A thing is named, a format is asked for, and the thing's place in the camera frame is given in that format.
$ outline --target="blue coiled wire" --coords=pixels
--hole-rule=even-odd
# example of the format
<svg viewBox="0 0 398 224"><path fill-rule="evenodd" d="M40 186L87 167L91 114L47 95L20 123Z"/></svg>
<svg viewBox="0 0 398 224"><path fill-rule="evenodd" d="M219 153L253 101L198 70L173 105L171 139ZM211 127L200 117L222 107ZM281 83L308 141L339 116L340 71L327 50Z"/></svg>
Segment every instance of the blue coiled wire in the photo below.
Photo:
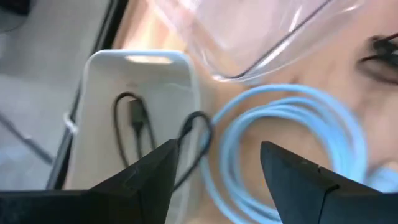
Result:
<svg viewBox="0 0 398 224"><path fill-rule="evenodd" d="M290 84L255 87L227 103L214 116L213 125L217 125L226 113L246 98L271 91L304 93L309 97L291 96L252 108L236 118L225 131L219 147L219 169L230 199L241 212L233 210L222 199L211 177L208 159L203 158L200 164L208 193L221 212L235 223L280 223L276 209L262 204L248 193L240 173L239 141L245 129L259 118L284 118L306 126L323 144L337 174L359 183L365 181L368 157L363 131L346 107L320 90ZM244 218L242 213L252 220Z"/></svg>

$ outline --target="clear plastic packaging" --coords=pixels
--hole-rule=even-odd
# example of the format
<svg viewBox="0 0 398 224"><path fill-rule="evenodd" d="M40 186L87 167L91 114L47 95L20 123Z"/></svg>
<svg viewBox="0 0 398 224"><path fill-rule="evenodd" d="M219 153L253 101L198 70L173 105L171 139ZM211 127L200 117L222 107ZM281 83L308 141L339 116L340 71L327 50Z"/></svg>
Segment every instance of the clear plastic packaging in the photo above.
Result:
<svg viewBox="0 0 398 224"><path fill-rule="evenodd" d="M155 0L220 81L256 81L308 53L365 0Z"/></svg>

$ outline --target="black cord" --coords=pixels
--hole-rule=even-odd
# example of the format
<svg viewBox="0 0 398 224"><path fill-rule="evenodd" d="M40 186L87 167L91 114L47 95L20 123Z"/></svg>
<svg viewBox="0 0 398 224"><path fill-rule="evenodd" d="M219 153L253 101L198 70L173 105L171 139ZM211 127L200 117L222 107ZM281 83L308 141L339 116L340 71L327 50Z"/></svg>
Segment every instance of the black cord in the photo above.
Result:
<svg viewBox="0 0 398 224"><path fill-rule="evenodd" d="M154 137L154 132L153 132L153 127L152 124L150 122L149 119L149 115L148 112L146 110L145 107L145 103L142 100L141 97L135 95L134 93L131 92L124 92L119 94L115 100L113 101L113 105L112 105L112 109L113 109L113 128L114 128L114 133L115 133L115 138L116 138L116 144L118 147L118 151L119 151L119 155L120 158L122 160L122 163L125 167L128 167L130 165L128 159L127 159L127 155L124 149L124 145L121 139L121 135L120 135L120 127L119 127L119 116L118 116L118 104L120 103L120 101L125 98L125 97L130 97L133 98L134 100L136 100L138 103L135 104L134 109L138 109L138 110L142 110L141 112L137 112L135 111L136 116L132 116L132 122L131 122L131 126L134 130L134 134L136 137L136 151L137 151L137 156L140 159L142 157L142 147L141 147L141 129L142 127L146 124L148 127L148 132L149 132L149 137L150 137L150 144L152 147L152 150L154 150L156 148L156 141L155 141L155 137ZM138 119L140 119L140 121L143 122L142 126L140 127L139 125L140 122L137 121L137 123L135 123L136 121L134 121L133 119L137 118L139 116Z"/></svg>
<svg viewBox="0 0 398 224"><path fill-rule="evenodd" d="M18 131L15 125L7 119L2 113L0 113L0 123L10 131L21 143L25 144L38 158L44 161L46 164L51 165L54 158L47 153L42 147L39 146L31 138L25 137Z"/></svg>
<svg viewBox="0 0 398 224"><path fill-rule="evenodd" d="M200 160L208 154L211 142L213 140L213 127L211 125L210 118L207 114L202 111L196 111L188 115L185 119L183 126L180 130L180 134L177 138L177 147L178 147L178 156L180 155L182 141L185 136L192 130L193 128L193 120L195 118L202 118L206 124L206 128L208 130L208 137L206 139L205 144L203 145L202 149L200 150L199 154L193 161L192 165L188 168L188 170L181 176L181 178L176 182L173 188L173 192L176 191L181 185L189 178L192 172L198 167Z"/></svg>
<svg viewBox="0 0 398 224"><path fill-rule="evenodd" d="M357 68L376 81L398 85L398 75L396 77L388 77L384 72L377 73L366 67L367 62L375 61L398 71L398 44L392 41L397 37L398 33L389 37L371 37L371 50L375 51L376 55L359 59Z"/></svg>
<svg viewBox="0 0 398 224"><path fill-rule="evenodd" d="M278 47L280 47L283 43L285 43L287 40L289 40L293 35L295 35L305 24L307 24L309 21L311 21L320 11L322 11L324 8L329 5L333 0L326 0L322 5L320 5L318 8L316 8L309 16L307 16L301 23L299 23L291 32L286 34L280 41L278 41L273 47L271 47L266 53L264 53L259 59L257 59L249 68L247 68L245 71L240 73L239 75L235 75L232 77L219 74L223 78L227 79L236 79L236 78L241 78L245 76L247 73L249 73L252 69L254 69L256 66L258 66L265 58L270 56Z"/></svg>

